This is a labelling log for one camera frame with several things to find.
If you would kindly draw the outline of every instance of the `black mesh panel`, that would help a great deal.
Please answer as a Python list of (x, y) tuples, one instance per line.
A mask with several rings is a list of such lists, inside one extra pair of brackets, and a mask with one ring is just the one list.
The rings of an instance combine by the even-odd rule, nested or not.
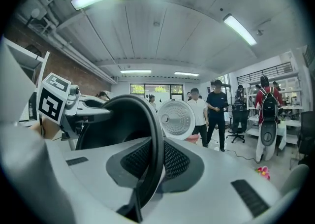
[(142, 174), (148, 167), (151, 152), (150, 145), (151, 141), (148, 141), (146, 144), (123, 157), (121, 160), (122, 167), (138, 179), (141, 178)]
[(190, 159), (167, 142), (164, 142), (164, 154), (165, 177), (167, 180), (176, 178), (188, 169)]

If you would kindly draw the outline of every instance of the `ceiling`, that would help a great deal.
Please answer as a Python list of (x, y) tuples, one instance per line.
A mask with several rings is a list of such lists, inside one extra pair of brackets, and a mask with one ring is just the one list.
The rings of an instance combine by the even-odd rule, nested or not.
[[(81, 11), (70, 1), (50, 4), (60, 23), (52, 32), (121, 80), (130, 79), (121, 69), (150, 69), (151, 77), (175, 77), (175, 71), (183, 71), (208, 81), (304, 45), (289, 0), (105, 0)], [(26, 5), (30, 1), (20, 14), (27, 19)], [(228, 13), (256, 45), (249, 46), (224, 24)]]

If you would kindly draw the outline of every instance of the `man in white shirt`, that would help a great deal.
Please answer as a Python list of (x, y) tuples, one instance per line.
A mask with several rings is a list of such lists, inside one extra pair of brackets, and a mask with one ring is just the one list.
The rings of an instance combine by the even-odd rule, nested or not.
[(207, 144), (207, 126), (208, 122), (208, 109), (207, 104), (204, 100), (199, 99), (199, 90), (197, 88), (193, 88), (191, 90), (191, 100), (187, 102), (187, 104), (192, 108), (195, 118), (196, 124), (195, 128), (192, 132), (193, 135), (200, 133), (202, 139), (202, 146), (208, 147)]

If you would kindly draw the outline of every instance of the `cable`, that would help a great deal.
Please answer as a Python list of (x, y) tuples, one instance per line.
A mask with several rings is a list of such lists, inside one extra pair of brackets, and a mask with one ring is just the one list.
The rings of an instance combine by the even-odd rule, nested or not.
[(43, 126), (43, 120), (42, 120), (41, 114), (39, 114), (39, 124), (40, 124), (40, 134), (43, 138), (45, 138), (46, 131)]
[(60, 138), (62, 138), (62, 136), (61, 136), (61, 137), (58, 137), (58, 138), (56, 138), (56, 139), (53, 139), (52, 141), (56, 141), (56, 140), (58, 140), (58, 139), (60, 139)]
[(231, 151), (231, 152), (235, 152), (235, 155), (238, 157), (238, 158), (244, 158), (244, 159), (246, 159), (246, 160), (254, 160), (255, 162), (256, 162), (256, 164), (260, 164), (260, 162), (261, 162), (261, 160), (262, 160), (262, 157), (263, 157), (263, 155), (261, 155), (261, 159), (260, 159), (260, 161), (259, 162), (257, 162), (254, 158), (251, 158), (251, 159), (247, 159), (246, 157), (243, 157), (243, 156), (238, 156), (237, 154), (236, 154), (236, 151)]

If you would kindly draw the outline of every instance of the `brick wall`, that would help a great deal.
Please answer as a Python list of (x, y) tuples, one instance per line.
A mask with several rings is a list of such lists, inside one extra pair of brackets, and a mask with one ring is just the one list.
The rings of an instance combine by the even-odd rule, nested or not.
[(78, 85), (81, 93), (85, 95), (95, 95), (104, 90), (111, 91), (110, 83), (101, 80), (98, 76), (54, 48), (20, 21), (13, 19), (7, 26), (4, 37), (23, 48), (30, 44), (34, 45), (41, 51), (43, 57), (45, 57), (47, 51), (50, 52), (43, 79), (53, 72), (71, 81), (72, 84)]

